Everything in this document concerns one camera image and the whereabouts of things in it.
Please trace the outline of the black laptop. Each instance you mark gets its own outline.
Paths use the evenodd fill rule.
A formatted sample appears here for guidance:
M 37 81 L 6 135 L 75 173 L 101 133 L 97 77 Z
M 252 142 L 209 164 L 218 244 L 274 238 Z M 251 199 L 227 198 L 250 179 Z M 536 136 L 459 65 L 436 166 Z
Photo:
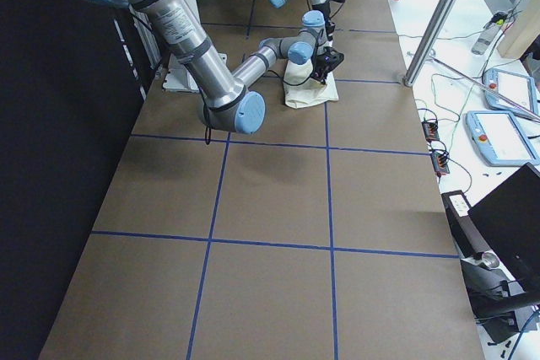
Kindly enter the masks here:
M 522 288 L 538 290 L 539 170 L 524 164 L 468 214 Z

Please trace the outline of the far blue teach pendant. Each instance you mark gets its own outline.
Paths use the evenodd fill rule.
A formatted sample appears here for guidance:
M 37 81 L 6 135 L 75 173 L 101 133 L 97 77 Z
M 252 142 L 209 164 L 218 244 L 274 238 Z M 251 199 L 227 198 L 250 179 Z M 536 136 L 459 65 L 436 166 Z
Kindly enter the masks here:
M 538 113 L 537 88 L 532 77 L 507 72 L 498 68 L 491 68 L 483 75 L 483 83 L 493 91 L 513 100 L 521 107 Z M 492 110 L 509 110 L 516 116 L 527 118 L 521 110 L 509 105 L 492 94 L 485 95 L 487 106 Z

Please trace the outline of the aluminium frame post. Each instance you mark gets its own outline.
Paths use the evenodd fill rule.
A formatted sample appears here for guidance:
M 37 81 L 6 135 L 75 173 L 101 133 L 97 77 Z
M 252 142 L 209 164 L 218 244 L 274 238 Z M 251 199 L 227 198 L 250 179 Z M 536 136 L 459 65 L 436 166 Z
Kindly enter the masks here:
M 456 0 L 439 0 L 437 3 L 408 70 L 403 77 L 402 81 L 406 87 L 414 85 L 455 2 Z

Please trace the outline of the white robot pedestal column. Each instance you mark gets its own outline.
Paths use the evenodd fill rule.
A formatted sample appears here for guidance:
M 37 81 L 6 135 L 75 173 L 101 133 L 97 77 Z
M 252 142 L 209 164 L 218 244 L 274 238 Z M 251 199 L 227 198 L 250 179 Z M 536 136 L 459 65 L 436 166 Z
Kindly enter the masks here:
M 231 97 L 235 80 L 200 24 L 196 0 L 128 0 L 147 15 L 207 99 Z

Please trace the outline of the cream long-sleeve cat shirt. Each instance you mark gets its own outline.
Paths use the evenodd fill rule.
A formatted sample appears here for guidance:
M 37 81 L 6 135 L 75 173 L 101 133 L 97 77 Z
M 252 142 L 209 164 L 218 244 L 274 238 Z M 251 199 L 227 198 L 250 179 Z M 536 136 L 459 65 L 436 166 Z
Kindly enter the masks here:
M 302 109 L 323 104 L 327 101 L 338 101 L 338 91 L 333 73 L 327 75 L 326 83 L 320 83 L 309 75 L 312 72 L 311 62 L 303 65 L 287 61 L 283 76 L 284 103 L 292 109 Z

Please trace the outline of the near blue teach pendant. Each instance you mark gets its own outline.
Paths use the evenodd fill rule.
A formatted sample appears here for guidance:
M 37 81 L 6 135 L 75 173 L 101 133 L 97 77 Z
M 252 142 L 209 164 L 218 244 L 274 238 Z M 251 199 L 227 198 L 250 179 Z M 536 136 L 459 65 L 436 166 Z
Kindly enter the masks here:
M 539 165 L 539 153 L 508 110 L 471 110 L 466 113 L 468 136 L 489 166 Z

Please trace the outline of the blue teach pendant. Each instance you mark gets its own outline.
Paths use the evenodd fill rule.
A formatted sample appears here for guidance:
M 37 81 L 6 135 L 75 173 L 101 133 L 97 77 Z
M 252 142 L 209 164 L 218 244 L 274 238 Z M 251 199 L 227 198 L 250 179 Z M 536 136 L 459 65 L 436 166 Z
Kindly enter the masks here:
M 498 68 L 491 68 L 483 75 L 483 83 L 493 91 L 513 100 L 521 107 L 538 113 L 537 88 L 532 77 L 507 72 Z M 509 105 L 492 94 L 485 95 L 487 106 L 492 110 L 509 110 L 516 116 L 527 118 L 521 110 Z
M 466 113 L 468 136 L 489 166 L 539 165 L 539 153 L 508 110 L 471 110 Z

